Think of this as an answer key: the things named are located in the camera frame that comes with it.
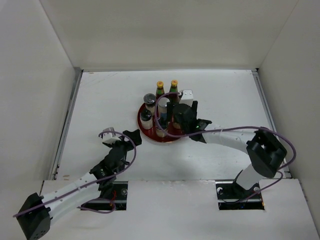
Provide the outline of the silver lid white beads jar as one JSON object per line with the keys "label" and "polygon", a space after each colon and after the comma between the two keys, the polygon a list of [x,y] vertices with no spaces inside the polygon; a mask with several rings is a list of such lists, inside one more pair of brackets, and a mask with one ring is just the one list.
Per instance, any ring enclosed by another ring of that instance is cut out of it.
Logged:
{"label": "silver lid white beads jar", "polygon": [[160,119],[163,122],[167,122],[168,121],[168,118],[167,118],[167,106],[168,106],[168,103],[170,103],[170,100],[167,97],[162,97],[158,101],[158,107],[157,107],[158,116],[160,117]]}

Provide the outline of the brown spice grinder black cap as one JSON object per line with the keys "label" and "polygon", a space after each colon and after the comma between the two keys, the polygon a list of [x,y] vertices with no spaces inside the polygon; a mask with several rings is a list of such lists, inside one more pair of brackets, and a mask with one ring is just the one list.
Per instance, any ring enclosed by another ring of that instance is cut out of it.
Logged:
{"label": "brown spice grinder black cap", "polygon": [[180,125],[178,122],[173,122],[173,123],[172,123],[172,126],[173,126],[175,129],[181,129],[181,125]]}

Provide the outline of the ketchup bottle yellow cap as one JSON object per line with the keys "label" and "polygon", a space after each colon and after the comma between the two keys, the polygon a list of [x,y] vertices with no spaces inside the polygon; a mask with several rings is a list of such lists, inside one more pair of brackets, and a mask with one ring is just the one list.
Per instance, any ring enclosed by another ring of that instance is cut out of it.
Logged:
{"label": "ketchup bottle yellow cap", "polygon": [[165,94],[164,83],[162,81],[158,81],[156,83],[156,93],[155,93],[156,100],[158,100],[164,94]]}
{"label": "ketchup bottle yellow cap", "polygon": [[170,95],[168,96],[168,98],[170,99],[170,102],[178,104],[180,101],[180,93],[178,90],[178,81],[176,79],[171,81],[169,92]]}

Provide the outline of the white salt grinder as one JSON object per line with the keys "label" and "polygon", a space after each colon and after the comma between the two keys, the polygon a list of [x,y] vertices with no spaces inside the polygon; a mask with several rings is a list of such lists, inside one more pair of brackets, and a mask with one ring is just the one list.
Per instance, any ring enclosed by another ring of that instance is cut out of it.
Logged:
{"label": "white salt grinder", "polygon": [[147,108],[144,108],[140,113],[140,122],[145,130],[150,130],[153,127],[153,115]]}
{"label": "white salt grinder", "polygon": [[143,101],[147,110],[149,110],[152,116],[155,115],[156,96],[153,93],[147,93],[143,97]]}

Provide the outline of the beige spice grinder black cap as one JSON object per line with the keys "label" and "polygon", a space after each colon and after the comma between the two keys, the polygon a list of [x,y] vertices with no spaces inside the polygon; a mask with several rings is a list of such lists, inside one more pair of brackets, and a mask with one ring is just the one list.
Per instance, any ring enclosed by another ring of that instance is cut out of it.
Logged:
{"label": "beige spice grinder black cap", "polygon": [[155,132],[156,132],[156,135],[159,137],[159,138],[164,138],[167,136],[166,132],[167,132],[167,127],[162,127],[162,129],[160,129],[158,126],[155,127]]}

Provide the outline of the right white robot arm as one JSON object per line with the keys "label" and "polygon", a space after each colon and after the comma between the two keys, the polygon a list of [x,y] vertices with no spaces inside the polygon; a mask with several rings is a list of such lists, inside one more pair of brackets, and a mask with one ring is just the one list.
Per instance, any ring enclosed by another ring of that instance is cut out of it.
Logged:
{"label": "right white robot arm", "polygon": [[197,101],[194,101],[192,106],[169,103],[167,117],[180,125],[183,136],[195,142],[217,144],[248,155],[249,166],[241,170],[232,183],[231,190],[236,197],[245,197],[261,179],[271,179],[276,175],[287,150],[273,132],[265,127],[258,127],[253,132],[245,131],[244,127],[230,131],[219,127],[205,130],[212,122],[197,118],[197,107]]}

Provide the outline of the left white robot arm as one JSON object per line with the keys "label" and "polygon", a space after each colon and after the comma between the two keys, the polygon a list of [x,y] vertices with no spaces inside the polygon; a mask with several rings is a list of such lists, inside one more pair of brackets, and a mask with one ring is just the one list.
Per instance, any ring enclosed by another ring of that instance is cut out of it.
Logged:
{"label": "left white robot arm", "polygon": [[108,199],[117,175],[132,165],[127,153],[137,153],[142,144],[140,130],[117,132],[112,127],[99,134],[103,145],[110,148],[108,154],[89,172],[51,193],[29,195],[14,218],[28,240],[43,237],[68,212],[97,198]]}

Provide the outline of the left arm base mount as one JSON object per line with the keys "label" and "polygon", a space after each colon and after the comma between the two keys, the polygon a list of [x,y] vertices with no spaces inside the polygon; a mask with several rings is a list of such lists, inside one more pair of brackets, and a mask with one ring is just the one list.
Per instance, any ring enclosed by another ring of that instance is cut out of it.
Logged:
{"label": "left arm base mount", "polygon": [[114,181],[111,188],[101,192],[94,200],[81,205],[80,208],[99,212],[125,211],[127,209],[129,183],[127,181]]}

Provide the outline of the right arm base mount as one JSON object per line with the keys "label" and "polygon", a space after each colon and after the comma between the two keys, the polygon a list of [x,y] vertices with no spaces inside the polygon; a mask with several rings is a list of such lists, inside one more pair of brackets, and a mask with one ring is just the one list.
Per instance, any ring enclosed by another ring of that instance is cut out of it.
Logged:
{"label": "right arm base mount", "polygon": [[265,209],[259,183],[245,190],[232,181],[217,181],[215,188],[218,208],[221,211]]}

